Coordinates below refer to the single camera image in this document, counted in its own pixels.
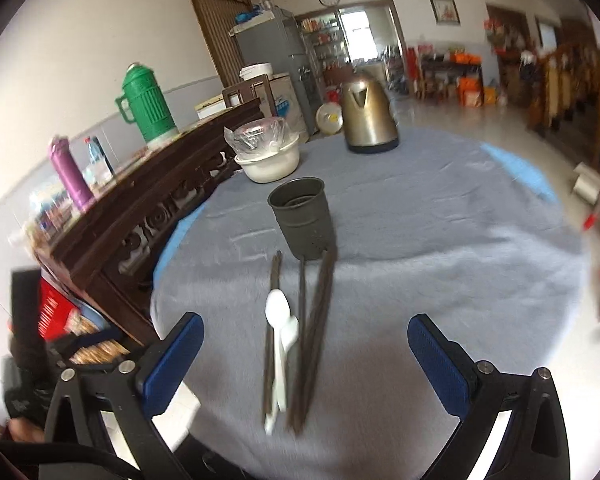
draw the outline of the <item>gray tablecloth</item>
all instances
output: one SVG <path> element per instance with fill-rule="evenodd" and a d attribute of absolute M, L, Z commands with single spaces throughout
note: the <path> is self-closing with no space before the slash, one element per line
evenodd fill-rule
<path fill-rule="evenodd" d="M 298 263 L 267 206 L 279 182 L 238 174 L 208 200 L 152 299 L 161 335 L 187 310 L 205 322 L 185 380 L 202 404 L 191 432 L 261 478 L 417 478 L 457 419 L 408 348 L 411 316 L 429 314 L 474 360 L 528 374 L 576 311 L 580 237 L 479 144 L 441 132 L 403 128 L 400 147 L 378 155 L 349 153 L 342 136 L 310 142 L 288 179 L 310 175 L 326 183 L 340 259 L 306 431 L 296 438 L 280 416 L 267 437 L 260 423 L 271 258 L 284 253 L 292 310 Z"/>

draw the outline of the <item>gold electric kettle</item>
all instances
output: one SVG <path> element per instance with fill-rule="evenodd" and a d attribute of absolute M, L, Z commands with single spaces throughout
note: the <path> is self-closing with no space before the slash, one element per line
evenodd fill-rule
<path fill-rule="evenodd" d="M 344 136 L 352 152 L 386 152 L 400 143 L 389 99 L 371 76 L 359 73 L 344 83 L 340 105 Z"/>

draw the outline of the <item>green thermos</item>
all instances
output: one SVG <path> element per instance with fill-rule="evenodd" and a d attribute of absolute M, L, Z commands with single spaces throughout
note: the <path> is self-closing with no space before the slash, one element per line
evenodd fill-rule
<path fill-rule="evenodd" d="M 126 69 L 122 91 L 124 95 L 116 98 L 122 118 L 125 123 L 138 125 L 149 148 L 162 145 L 165 140 L 178 134 L 153 70 L 140 63 L 131 64 Z M 132 118 L 128 117 L 122 106 L 124 100 L 129 104 Z"/>

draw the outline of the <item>blue gripper pad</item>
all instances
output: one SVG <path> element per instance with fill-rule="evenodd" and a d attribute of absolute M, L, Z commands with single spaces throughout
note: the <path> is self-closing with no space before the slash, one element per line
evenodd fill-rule
<path fill-rule="evenodd" d="M 426 314 L 411 318 L 407 339 L 446 412 L 464 420 L 477 387 L 472 359 L 458 343 L 449 341 Z"/>
<path fill-rule="evenodd" d="M 136 376 L 147 418 L 164 413 L 196 358 L 205 338 L 205 325 L 198 314 L 187 312 L 168 336 L 152 346 Z"/>

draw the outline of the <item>white spoon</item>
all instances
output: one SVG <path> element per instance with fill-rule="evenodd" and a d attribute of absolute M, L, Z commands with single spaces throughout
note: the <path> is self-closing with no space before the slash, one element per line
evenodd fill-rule
<path fill-rule="evenodd" d="M 283 361 L 282 348 L 282 329 L 289 321 L 291 311 L 286 301 L 284 293 L 278 288 L 274 288 L 267 296 L 267 303 L 264 309 L 267 322 L 273 329 L 273 349 L 275 374 L 273 381 L 273 397 L 276 399 L 281 412 L 286 412 L 286 381 L 285 365 Z"/>
<path fill-rule="evenodd" d="M 284 355 L 283 366 L 286 365 L 286 355 L 291 350 L 291 347 L 298 340 L 299 323 L 296 316 L 291 316 L 280 331 L 280 339 L 282 339 L 282 351 Z M 265 417 L 264 432 L 268 435 L 273 434 L 273 428 L 276 425 L 278 418 L 278 403 L 275 396 L 271 396 L 271 413 Z"/>

